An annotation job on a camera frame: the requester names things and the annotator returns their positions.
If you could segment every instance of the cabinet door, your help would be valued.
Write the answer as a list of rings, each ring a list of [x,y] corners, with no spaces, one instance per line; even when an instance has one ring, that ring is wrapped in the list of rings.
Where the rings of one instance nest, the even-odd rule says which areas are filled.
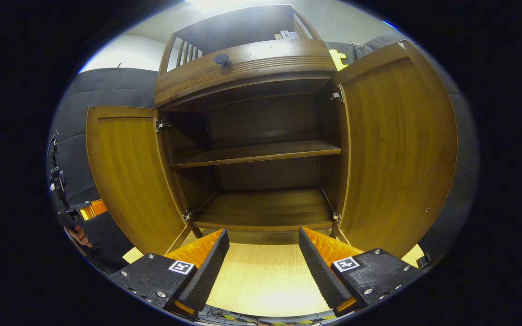
[[[110,215],[143,254],[165,254],[185,229],[154,109],[89,107],[87,157]]]
[[[451,186],[456,123],[441,80],[408,41],[337,72],[341,235],[402,257],[433,223]]]

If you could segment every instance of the person's hand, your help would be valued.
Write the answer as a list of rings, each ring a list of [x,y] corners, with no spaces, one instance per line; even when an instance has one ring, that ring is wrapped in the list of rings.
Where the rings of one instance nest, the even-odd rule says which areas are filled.
[[[92,244],[90,243],[90,241],[87,239],[87,235],[85,235],[83,233],[83,229],[80,227],[79,224],[76,224],[74,226],[74,230],[72,230],[70,227],[66,227],[66,229],[68,230],[68,232],[70,233],[70,235],[76,239],[76,241],[78,241],[79,244],[81,245],[84,245],[84,246],[87,246],[88,248],[91,248],[92,247]]]

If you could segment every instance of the drawer knob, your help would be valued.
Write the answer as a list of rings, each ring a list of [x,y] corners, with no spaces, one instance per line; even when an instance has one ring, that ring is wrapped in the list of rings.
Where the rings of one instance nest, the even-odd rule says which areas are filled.
[[[226,53],[217,54],[213,60],[215,63],[218,63],[223,67],[229,66],[231,64],[231,60],[228,59],[228,54]]]

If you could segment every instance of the cabinet shelf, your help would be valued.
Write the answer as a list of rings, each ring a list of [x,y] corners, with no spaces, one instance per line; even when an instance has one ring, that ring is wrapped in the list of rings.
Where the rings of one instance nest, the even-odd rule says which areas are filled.
[[[331,229],[331,215],[316,188],[225,192],[205,206],[194,226],[239,231]]]
[[[270,159],[336,155],[341,152],[340,147],[323,140],[300,140],[207,151],[180,163],[172,164],[170,167],[174,169],[205,167],[208,165],[268,161]]]

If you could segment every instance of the wooden drawer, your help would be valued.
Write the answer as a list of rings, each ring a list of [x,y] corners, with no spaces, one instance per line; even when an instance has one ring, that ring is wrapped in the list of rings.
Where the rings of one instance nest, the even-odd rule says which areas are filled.
[[[231,65],[222,67],[213,58],[228,54]],[[154,105],[160,108],[170,102],[199,94],[223,90],[228,85],[239,87],[271,80],[323,80],[336,72],[325,43],[317,39],[278,39],[249,43],[207,54],[187,62],[161,76],[155,85]],[[292,92],[309,93],[304,83]]]

